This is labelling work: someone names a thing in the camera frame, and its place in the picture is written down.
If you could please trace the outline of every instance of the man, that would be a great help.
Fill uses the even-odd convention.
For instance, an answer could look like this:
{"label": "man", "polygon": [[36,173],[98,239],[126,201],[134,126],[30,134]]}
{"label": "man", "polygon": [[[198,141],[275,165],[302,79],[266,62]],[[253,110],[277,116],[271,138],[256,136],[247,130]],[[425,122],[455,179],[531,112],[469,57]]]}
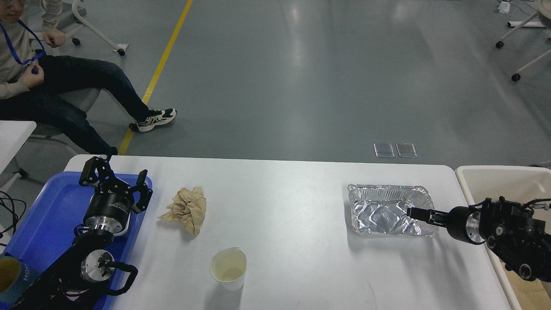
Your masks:
{"label": "man", "polygon": [[[56,30],[61,0],[40,0],[42,35],[51,47],[65,43]],[[176,117],[175,109],[149,110],[132,84],[115,64],[36,54],[31,50],[26,28],[27,0],[0,0],[0,119],[24,119],[51,124],[61,129],[76,145],[91,154],[112,152],[86,120],[86,113],[57,94],[82,88],[105,88],[136,120],[140,132],[164,125]]]}

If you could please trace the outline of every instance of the foil container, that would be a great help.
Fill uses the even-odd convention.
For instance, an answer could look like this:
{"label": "foil container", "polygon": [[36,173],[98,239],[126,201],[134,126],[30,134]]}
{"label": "foil container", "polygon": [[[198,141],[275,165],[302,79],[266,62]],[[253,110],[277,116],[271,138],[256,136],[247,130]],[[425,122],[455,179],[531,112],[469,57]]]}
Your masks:
{"label": "foil container", "polygon": [[429,192],[422,186],[348,185],[352,227],[360,235],[413,235],[437,237],[438,226],[406,215],[409,207],[434,209]]}

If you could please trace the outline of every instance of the crumpled brown napkin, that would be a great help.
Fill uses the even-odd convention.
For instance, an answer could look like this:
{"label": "crumpled brown napkin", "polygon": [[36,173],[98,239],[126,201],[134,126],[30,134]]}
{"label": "crumpled brown napkin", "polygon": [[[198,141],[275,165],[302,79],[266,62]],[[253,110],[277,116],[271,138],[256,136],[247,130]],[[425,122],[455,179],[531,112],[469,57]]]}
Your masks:
{"label": "crumpled brown napkin", "polygon": [[203,196],[203,188],[194,187],[193,190],[181,188],[172,200],[174,202],[166,207],[170,211],[159,218],[179,221],[190,234],[197,235],[207,210],[207,199]]}

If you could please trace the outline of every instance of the chair wheel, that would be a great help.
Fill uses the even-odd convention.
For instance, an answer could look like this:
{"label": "chair wheel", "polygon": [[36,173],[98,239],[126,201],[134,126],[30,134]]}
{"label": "chair wheel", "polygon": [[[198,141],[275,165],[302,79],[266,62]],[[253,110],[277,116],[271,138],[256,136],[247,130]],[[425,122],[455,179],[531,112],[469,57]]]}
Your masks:
{"label": "chair wheel", "polygon": [[130,129],[130,131],[133,131],[133,132],[136,132],[138,131],[138,125],[136,125],[136,123],[130,123],[128,124],[128,129]]}

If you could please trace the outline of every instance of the jeans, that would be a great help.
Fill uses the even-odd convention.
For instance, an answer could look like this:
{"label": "jeans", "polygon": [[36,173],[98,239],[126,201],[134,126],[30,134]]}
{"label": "jeans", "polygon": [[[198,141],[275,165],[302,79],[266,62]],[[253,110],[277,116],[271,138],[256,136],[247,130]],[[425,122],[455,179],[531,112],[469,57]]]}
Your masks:
{"label": "jeans", "polygon": [[107,154],[110,146],[86,120],[86,113],[57,94],[82,88],[104,88],[131,117],[143,121],[149,109],[130,80],[115,64],[70,56],[46,55],[39,59],[44,82],[30,92],[0,100],[0,119],[31,120],[58,127],[90,154]]}

